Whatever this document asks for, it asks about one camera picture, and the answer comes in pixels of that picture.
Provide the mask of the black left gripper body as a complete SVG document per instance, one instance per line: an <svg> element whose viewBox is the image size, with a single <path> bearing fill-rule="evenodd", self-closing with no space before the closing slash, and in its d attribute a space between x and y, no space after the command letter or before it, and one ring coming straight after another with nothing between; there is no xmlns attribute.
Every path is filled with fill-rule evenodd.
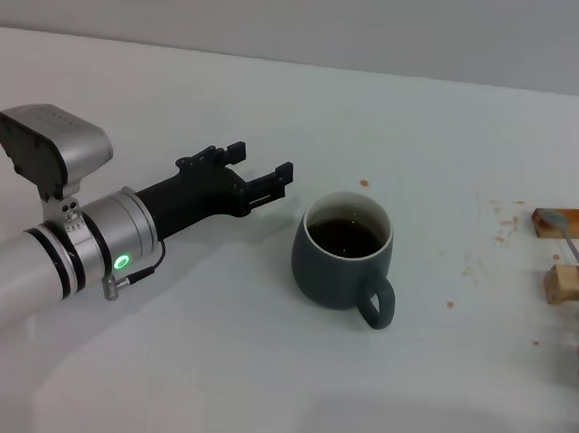
<svg viewBox="0 0 579 433"><path fill-rule="evenodd" d="M246 183L225 166L177 165L179 172L137 192L161 240L210 216L242 218L251 212Z"/></svg>

